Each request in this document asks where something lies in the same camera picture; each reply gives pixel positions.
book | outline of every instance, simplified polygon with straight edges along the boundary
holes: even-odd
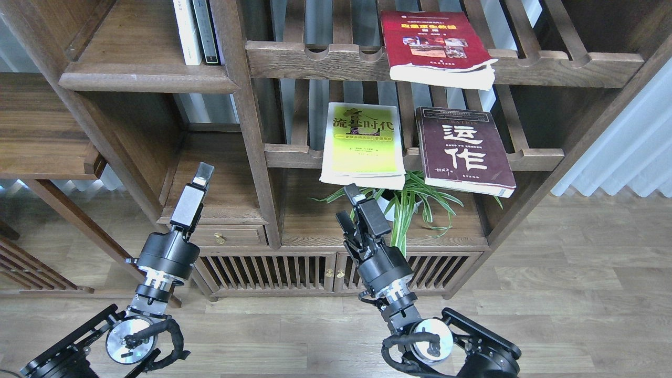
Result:
[[[390,78],[428,85],[489,90],[497,62],[461,12],[383,11]]]
[[[214,34],[214,25],[210,16],[210,2],[208,0],[192,0],[194,15],[198,25],[201,49],[207,65],[219,65],[217,53],[217,39]]]
[[[321,182],[400,190],[404,161],[396,106],[330,102]]]
[[[189,66],[201,64],[201,50],[198,47],[198,29],[190,0],[173,0],[179,41],[182,45],[184,63]]]
[[[509,198],[515,179],[493,115],[475,110],[418,108],[425,183]]]

book spine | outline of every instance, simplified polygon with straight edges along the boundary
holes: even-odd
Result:
[[[173,0],[179,41],[182,45],[184,63],[189,66],[201,64],[201,52],[198,48],[198,29],[189,0]]]
[[[198,34],[200,35],[201,47],[207,65],[219,65],[219,55],[217,54],[217,42],[214,36],[214,27],[210,16],[210,3],[208,0],[193,0],[194,15],[198,24]]]

circular metal disc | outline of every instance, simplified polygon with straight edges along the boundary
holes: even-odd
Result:
[[[416,342],[413,344],[413,354],[415,354],[415,356],[428,365],[436,364],[448,358],[448,355],[450,355],[453,350],[453,333],[444,322],[433,318],[425,319],[418,323],[413,329],[414,334],[419,332],[430,332],[439,335],[439,345],[441,346],[441,349],[438,357],[432,356],[427,352],[427,349],[429,348],[428,341]]]
[[[130,365],[141,361],[146,357],[157,343],[156,336],[149,336],[149,338],[137,348],[129,350],[124,343],[124,337],[132,335],[137,331],[141,331],[149,327],[151,323],[142,317],[132,317],[117,324],[108,332],[108,338],[105,342],[108,355],[115,362]]]

yellow-green book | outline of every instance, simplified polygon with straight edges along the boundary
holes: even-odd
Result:
[[[401,189],[399,128],[395,106],[329,103],[320,181]]]

drawer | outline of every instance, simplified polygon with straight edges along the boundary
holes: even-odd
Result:
[[[199,247],[267,244],[263,225],[198,225],[190,242]]]

